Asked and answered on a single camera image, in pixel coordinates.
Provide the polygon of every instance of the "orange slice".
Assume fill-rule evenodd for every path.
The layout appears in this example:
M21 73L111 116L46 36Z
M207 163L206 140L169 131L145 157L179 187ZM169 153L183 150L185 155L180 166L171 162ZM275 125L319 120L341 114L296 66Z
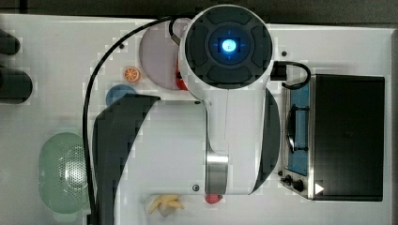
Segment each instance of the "orange slice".
M140 70L135 67L128 67L125 70L124 78L130 83L136 83L141 79Z

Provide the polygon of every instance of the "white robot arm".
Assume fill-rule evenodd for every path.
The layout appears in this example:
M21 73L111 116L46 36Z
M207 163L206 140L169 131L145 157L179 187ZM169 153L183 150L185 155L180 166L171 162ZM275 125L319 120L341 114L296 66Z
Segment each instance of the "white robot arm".
M96 119L99 224L146 224L150 195L254 191L273 65L265 23L243 7L211 7L191 21L179 48L197 102L126 95Z

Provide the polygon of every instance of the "food item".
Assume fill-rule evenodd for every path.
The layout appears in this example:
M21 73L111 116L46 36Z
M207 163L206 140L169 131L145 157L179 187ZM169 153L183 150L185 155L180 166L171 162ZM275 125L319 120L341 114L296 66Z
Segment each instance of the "food item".
M135 67L128 67L124 72L124 78L130 83L137 83L141 79L141 72Z
M209 204L218 203L222 199L222 195L208 194L205 196L205 200Z
M173 213L177 208L183 209L184 205L177 201L178 197L179 195L160 195L150 206L149 214L158 207L164 217Z

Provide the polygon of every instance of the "green bowl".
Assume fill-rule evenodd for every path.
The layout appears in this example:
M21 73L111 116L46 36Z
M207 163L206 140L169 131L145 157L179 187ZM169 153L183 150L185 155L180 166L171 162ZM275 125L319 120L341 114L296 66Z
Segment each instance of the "green bowl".
M72 214L88 203L83 139L73 133L52 136L38 159L38 192L59 214Z

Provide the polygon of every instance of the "black cord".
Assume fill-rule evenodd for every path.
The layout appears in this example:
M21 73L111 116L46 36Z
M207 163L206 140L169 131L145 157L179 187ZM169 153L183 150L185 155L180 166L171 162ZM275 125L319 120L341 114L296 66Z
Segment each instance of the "black cord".
M189 18L189 19L192 19L192 18L193 18L193 16L190 15L190 14L180 14L180 15L178 15L178 17L179 17L179 18ZM177 19L178 19L178 18L173 18L173 19L170 21L170 23L169 23L169 34L170 34L170 37L172 38L172 40L173 40L177 45L179 45L180 39L179 39L179 37L177 37L176 34L173 32L173 25L174 25L174 23L176 22Z
M311 79L311 71L310 71L310 69L307 66L305 66L305 65L303 65L301 63L289 62L289 61L278 61L278 65L281 65L281 66L287 66L287 65L295 66L295 67L303 68L307 72L307 78L305 79L304 82L295 83L293 85L289 85L289 84L286 84L285 82L283 82L282 86L287 88L287 89L290 89L290 90L300 89L301 87L305 86Z
M90 104L90 96L91 96L91 89L93 88L94 81L100 71L100 68L111 55L111 53L120 46L125 40L130 38L131 36L137 34L140 31L147 29L150 26L156 25L158 23L163 23L166 21L170 21L176 18L186 18L187 16L168 16L161 18L157 21L147 23L138 27L137 29L129 32L120 40L118 40L99 60L97 66L94 68L93 73L91 74L90 81L87 85L87 90L85 92L84 98L84 107L83 107L83 144L84 144L84 160L85 160L85 173L87 175L87 185L88 185L88 198L90 201L90 208L91 208L91 224L92 225L99 225L100 224L100 214L98 213L99 205L96 204L95 197L94 197L94 184L93 184L93 177L91 173L91 159L90 159L90 151L89 151L89 144L88 144L88 130L87 130L87 114L88 114L88 105Z

